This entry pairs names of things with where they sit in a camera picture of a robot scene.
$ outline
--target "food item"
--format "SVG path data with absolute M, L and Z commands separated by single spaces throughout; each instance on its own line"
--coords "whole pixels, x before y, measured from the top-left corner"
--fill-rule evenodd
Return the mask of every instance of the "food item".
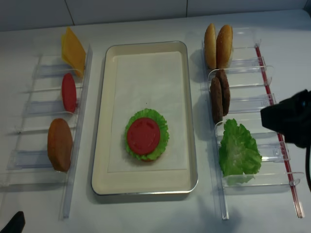
M 222 88 L 218 78 L 213 78 L 210 85 L 210 97 L 212 102 L 212 115 L 214 123 L 223 120 L 223 97 Z
M 78 77 L 83 77 L 86 52 L 70 27 L 67 27 L 66 34 L 62 35 L 62 59 L 76 69 Z
M 224 129 L 219 148 L 219 165 L 224 177 L 258 173 L 262 156 L 251 133 L 242 124 L 238 126 L 235 119 L 228 119 Z
M 222 87 L 222 97 L 223 97 L 223 116 L 226 116 L 229 112 L 230 106 L 230 89 L 225 70 L 220 69 L 216 72 L 216 78 L 219 79 L 220 86 Z
M 70 73 L 65 74 L 63 78 L 62 99 L 65 110 L 74 113 L 77 106 L 77 91 Z
M 233 52 L 232 38 L 232 27 L 224 25 L 220 29 L 216 40 L 216 60 L 218 69 L 229 67 Z
M 149 162 L 165 151 L 170 135 L 164 117 L 146 108 L 130 118 L 124 137 L 126 151 L 138 160 Z
M 62 118 L 53 120 L 48 134 L 48 157 L 55 170 L 69 170 L 72 144 L 67 122 Z
M 204 36 L 204 54 L 207 66 L 216 69 L 216 31 L 214 24 L 210 24 Z

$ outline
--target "black cable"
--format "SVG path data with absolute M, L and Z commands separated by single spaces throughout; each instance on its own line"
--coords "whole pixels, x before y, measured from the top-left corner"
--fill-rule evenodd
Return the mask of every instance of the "black cable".
M 308 145 L 307 145 L 307 150 L 306 150 L 306 177 L 307 177 L 308 187 L 309 187 L 309 190 L 310 190 L 310 192 L 311 192 L 310 147 L 311 147 L 311 142 L 308 143 Z

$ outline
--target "sesame bun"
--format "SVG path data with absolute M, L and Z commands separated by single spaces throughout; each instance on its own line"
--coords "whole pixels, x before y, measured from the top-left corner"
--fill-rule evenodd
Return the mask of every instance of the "sesame bun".
M 210 24 L 204 36 L 204 54 L 207 66 L 216 69 L 216 31 L 214 24 Z
M 216 41 L 216 60 L 217 68 L 223 69 L 227 68 L 230 63 L 231 53 L 232 53 L 232 27 L 230 25 L 224 25 L 217 36 Z

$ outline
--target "metal tray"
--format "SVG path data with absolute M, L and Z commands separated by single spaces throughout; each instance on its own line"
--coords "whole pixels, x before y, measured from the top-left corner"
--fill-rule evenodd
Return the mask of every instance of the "metal tray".
M 171 107 L 176 96 L 180 97 L 178 106 Z M 166 151 L 150 163 L 134 161 L 123 141 L 129 118 L 143 106 L 165 117 L 170 134 Z M 175 150 L 177 143 L 181 153 Z M 177 155 L 183 161 L 180 165 L 171 163 Z M 106 53 L 104 68 L 92 174 L 94 192 L 189 193 L 197 181 L 186 45 L 176 41 L 112 46 Z

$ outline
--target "burger patty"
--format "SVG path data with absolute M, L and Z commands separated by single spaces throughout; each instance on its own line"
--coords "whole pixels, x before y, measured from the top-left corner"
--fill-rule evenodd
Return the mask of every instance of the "burger patty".
M 230 89 L 229 89 L 227 75 L 225 74 L 225 71 L 223 69 L 220 69 L 216 72 L 215 76 L 219 80 L 220 86 L 222 89 L 223 116 L 226 116 L 229 112 L 229 106 L 230 106 Z
M 210 85 L 210 97 L 212 100 L 212 115 L 214 123 L 223 120 L 222 88 L 218 78 L 213 78 Z

